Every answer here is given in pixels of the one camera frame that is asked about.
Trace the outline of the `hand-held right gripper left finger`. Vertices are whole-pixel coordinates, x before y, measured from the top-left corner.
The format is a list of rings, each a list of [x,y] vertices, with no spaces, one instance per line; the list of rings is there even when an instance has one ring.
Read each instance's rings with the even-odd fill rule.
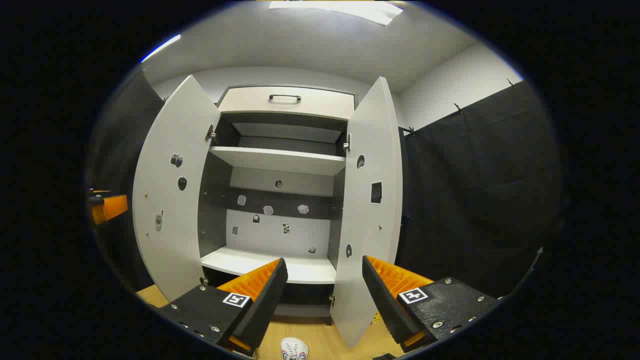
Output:
[[[158,312],[203,341],[251,357],[265,333],[288,281],[283,257],[222,285],[201,283]]]

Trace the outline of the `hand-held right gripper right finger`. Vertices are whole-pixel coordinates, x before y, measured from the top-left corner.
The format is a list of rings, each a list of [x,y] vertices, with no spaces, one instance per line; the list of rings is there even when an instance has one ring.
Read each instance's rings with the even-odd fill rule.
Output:
[[[362,278],[405,353],[461,332],[500,301],[451,276],[431,280],[368,255],[362,257]]]

